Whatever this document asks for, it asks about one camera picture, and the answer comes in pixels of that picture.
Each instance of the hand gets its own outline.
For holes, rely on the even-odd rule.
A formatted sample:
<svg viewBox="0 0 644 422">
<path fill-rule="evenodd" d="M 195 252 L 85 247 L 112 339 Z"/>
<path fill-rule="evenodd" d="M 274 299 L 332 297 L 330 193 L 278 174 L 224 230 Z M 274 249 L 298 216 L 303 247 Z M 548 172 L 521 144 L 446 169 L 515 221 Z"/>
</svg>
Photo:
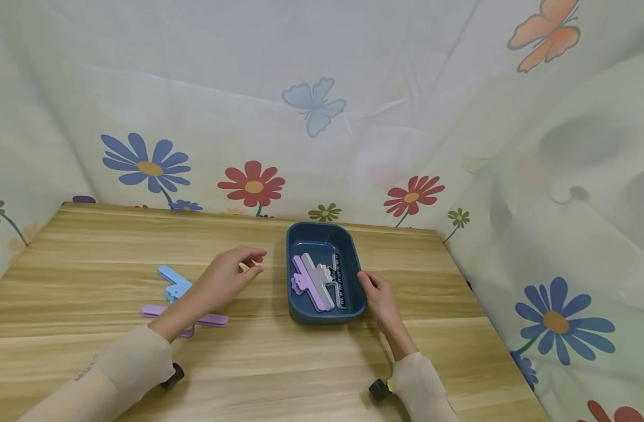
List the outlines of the hand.
<svg viewBox="0 0 644 422">
<path fill-rule="evenodd" d="M 378 323 L 378 329 L 383 334 L 403 325 L 397 297 L 394 296 L 392 284 L 380 275 L 371 271 L 360 271 L 357 274 L 364 291 L 371 314 Z"/>
<path fill-rule="evenodd" d="M 263 262 L 265 254 L 265 249 L 239 246 L 216 255 L 192 288 L 181 298 L 188 297 L 189 301 L 201 308 L 200 316 L 227 305 L 251 280 L 263 272 L 263 267 L 256 263 Z"/>
<path fill-rule="evenodd" d="M 202 315 L 236 298 L 251 280 L 263 272 L 263 267 L 256 263 L 263 262 L 265 254 L 264 249 L 239 246 L 216 255 L 188 292 L 148 324 L 148 328 L 171 343 Z"/>
<path fill-rule="evenodd" d="M 392 284 L 371 271 L 360 271 L 357 278 L 366 293 L 368 308 L 378 323 L 378 329 L 390 344 L 394 360 L 402 360 L 411 353 L 418 352 L 418 347 L 401 319 Z"/>
</svg>

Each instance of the blue tray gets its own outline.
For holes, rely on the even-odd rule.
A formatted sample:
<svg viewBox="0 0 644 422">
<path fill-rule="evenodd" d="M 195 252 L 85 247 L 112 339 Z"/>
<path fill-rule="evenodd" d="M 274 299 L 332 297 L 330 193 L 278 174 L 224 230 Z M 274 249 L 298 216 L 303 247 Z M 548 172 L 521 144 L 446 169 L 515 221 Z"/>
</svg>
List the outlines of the blue tray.
<svg viewBox="0 0 644 422">
<path fill-rule="evenodd" d="M 345 309 L 336 307 L 328 312 L 317 312 L 307 292 L 296 294 L 290 280 L 296 272 L 292 258 L 294 255 L 308 253 L 315 264 L 330 268 L 334 264 L 334 254 L 338 254 L 340 271 L 343 277 Z M 323 325 L 343 324 L 361 315 L 366 309 L 366 294 L 357 272 L 361 270 L 357 250 L 352 236 L 343 227 L 326 223 L 295 223 L 287 230 L 287 292 L 289 295 L 289 314 L 300 324 Z M 335 288 L 328 286 L 331 297 L 336 302 Z"/>
</svg>

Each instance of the floral curtain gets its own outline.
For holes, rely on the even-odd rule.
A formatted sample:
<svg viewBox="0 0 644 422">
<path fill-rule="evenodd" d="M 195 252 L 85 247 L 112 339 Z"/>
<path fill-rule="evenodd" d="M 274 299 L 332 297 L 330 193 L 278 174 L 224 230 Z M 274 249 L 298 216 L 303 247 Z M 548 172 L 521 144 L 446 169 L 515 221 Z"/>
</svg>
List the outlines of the floral curtain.
<svg viewBox="0 0 644 422">
<path fill-rule="evenodd" d="M 434 229 L 554 421 L 644 421 L 643 60 L 644 0 L 0 2 L 0 276 L 65 200 Z"/>
</svg>

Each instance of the beige sleeve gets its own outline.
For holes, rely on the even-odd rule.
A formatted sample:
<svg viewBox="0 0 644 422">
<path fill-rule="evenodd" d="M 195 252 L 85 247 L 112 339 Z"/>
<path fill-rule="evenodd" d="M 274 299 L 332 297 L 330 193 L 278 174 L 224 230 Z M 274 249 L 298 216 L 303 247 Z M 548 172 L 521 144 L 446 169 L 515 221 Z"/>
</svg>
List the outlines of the beige sleeve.
<svg viewBox="0 0 644 422">
<path fill-rule="evenodd" d="M 111 422 L 174 372 L 170 344 L 140 325 L 19 422 Z"/>
<path fill-rule="evenodd" d="M 459 422 L 434 365 L 420 352 L 394 363 L 388 385 L 412 422 Z"/>
</svg>

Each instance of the blue butterfly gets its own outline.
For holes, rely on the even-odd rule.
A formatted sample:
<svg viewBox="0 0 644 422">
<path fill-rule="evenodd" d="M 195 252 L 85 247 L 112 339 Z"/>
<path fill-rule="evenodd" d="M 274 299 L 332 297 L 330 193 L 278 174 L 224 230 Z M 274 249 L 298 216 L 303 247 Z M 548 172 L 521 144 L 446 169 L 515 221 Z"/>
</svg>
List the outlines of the blue butterfly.
<svg viewBox="0 0 644 422">
<path fill-rule="evenodd" d="M 343 111 L 347 104 L 345 100 L 326 102 L 326 94 L 334 83 L 332 77 L 323 77 L 312 89 L 308 84 L 300 84 L 282 92 L 285 103 L 300 110 L 307 110 L 301 114 L 305 114 L 305 119 L 308 120 L 308 135 L 312 138 L 322 132 L 331 123 L 331 117 Z"/>
</svg>

